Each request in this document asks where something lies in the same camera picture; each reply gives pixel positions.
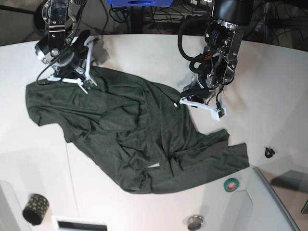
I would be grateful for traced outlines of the dark green t-shirt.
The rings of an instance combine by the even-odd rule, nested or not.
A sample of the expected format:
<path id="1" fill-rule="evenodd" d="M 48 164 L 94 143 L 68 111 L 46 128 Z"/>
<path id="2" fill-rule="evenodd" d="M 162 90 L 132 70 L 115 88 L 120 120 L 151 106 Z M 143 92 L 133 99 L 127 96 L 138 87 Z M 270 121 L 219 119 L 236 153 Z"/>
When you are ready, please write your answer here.
<path id="1" fill-rule="evenodd" d="M 39 126 L 58 124 L 73 143 L 122 190 L 177 193 L 249 166 L 246 144 L 229 145 L 222 129 L 198 132 L 177 90 L 128 73 L 94 67 L 97 85 L 26 87 L 26 107 Z"/>

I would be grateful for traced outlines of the blue box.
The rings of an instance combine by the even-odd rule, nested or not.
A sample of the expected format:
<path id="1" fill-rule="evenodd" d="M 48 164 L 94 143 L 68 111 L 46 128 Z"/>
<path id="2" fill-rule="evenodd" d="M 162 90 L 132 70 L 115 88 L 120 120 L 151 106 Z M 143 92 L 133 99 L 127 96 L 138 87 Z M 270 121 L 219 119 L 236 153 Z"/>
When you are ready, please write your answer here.
<path id="1" fill-rule="evenodd" d="M 173 0 L 108 0 L 113 7 L 169 7 Z"/>

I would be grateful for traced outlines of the small black clip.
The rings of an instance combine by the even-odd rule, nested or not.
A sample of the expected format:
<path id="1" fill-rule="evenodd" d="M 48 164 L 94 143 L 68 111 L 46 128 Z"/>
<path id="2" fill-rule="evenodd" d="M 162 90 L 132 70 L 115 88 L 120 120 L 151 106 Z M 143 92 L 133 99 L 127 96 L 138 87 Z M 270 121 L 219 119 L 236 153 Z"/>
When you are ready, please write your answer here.
<path id="1" fill-rule="evenodd" d="M 264 152 L 264 156 L 267 158 L 267 159 L 270 159 L 272 157 L 274 157 L 276 154 L 276 150 L 271 148 L 271 147 L 265 147 L 265 152 Z"/>

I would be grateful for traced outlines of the green tape roll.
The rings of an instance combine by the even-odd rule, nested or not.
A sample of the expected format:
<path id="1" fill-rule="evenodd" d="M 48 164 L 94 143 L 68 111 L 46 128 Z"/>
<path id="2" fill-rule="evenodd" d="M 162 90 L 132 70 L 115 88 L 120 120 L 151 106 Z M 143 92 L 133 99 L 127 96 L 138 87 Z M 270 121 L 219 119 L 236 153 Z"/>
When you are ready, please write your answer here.
<path id="1" fill-rule="evenodd" d="M 237 190 L 239 185 L 240 185 L 240 182 L 239 182 L 238 179 L 236 179 L 236 178 L 229 178 L 229 179 L 227 179 L 224 182 L 223 187 L 224 187 L 224 190 L 226 192 L 231 193 L 231 192 Z"/>

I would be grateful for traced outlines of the small metal tin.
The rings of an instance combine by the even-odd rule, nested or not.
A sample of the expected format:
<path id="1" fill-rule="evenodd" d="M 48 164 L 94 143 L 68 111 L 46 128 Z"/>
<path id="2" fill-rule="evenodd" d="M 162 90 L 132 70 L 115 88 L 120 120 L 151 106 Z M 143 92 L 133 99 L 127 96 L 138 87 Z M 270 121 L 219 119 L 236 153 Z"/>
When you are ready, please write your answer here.
<path id="1" fill-rule="evenodd" d="M 187 228 L 189 231 L 197 231 L 202 228 L 204 222 L 203 216 L 193 215 L 187 220 Z"/>

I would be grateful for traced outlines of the black yellow-dotted cup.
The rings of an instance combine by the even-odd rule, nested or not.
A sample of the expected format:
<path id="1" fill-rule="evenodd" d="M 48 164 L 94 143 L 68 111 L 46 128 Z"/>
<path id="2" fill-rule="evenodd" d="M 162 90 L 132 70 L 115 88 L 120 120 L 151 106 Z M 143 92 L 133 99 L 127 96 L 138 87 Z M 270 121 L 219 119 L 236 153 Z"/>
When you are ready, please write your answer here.
<path id="1" fill-rule="evenodd" d="M 49 208 L 49 201 L 40 194 L 32 194 L 22 211 L 23 218 L 33 226 L 40 225 Z"/>

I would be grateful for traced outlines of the white slotted tray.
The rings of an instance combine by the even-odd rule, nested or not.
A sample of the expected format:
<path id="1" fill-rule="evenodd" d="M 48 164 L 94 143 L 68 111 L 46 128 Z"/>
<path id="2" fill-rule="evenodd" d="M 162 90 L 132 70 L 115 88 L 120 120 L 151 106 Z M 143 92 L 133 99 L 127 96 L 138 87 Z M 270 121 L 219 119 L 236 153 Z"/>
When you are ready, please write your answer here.
<path id="1" fill-rule="evenodd" d="M 110 231 L 106 222 L 91 221 L 82 218 L 52 216 L 56 231 Z"/>

